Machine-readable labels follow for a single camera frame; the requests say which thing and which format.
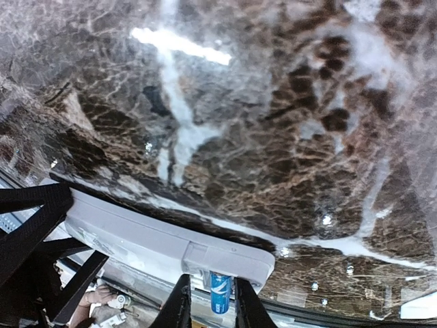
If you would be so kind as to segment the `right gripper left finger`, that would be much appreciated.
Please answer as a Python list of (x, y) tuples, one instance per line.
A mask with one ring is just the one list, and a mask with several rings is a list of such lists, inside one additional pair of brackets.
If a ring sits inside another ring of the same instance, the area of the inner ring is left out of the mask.
[(157, 316), (157, 327), (191, 327), (191, 279), (180, 276)]

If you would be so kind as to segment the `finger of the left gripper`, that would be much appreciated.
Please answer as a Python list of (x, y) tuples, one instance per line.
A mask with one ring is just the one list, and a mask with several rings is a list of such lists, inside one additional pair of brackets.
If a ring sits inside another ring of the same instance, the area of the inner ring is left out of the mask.
[(52, 323), (65, 325), (70, 320), (86, 289), (108, 258), (108, 256), (95, 251), (86, 260), (66, 287), (51, 301)]
[(1, 190), (2, 214), (39, 208), (20, 227), (1, 237), (1, 285), (64, 220), (73, 202), (71, 190), (65, 184)]

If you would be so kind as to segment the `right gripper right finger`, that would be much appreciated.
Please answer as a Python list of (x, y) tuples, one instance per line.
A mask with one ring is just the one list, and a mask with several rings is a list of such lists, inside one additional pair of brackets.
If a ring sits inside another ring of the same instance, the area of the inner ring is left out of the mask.
[(273, 327), (273, 321), (265, 307), (255, 293), (250, 282), (236, 277), (235, 303), (236, 327), (239, 328), (268, 328)]

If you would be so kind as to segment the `blue battery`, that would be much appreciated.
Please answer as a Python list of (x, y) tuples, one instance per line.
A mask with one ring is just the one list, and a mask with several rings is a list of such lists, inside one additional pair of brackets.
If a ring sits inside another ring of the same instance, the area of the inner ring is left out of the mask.
[(229, 310), (232, 277), (211, 272), (210, 278), (211, 309), (215, 314), (225, 314)]

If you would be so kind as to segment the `white remote control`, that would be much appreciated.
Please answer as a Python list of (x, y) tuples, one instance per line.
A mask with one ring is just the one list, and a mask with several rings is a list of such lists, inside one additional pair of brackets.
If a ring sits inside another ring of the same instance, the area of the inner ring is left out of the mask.
[(176, 283), (189, 274), (195, 287), (212, 289), (211, 275), (240, 277), (256, 292), (273, 272), (274, 256), (262, 249), (195, 232), (142, 215), (77, 190), (66, 231), (110, 259)]

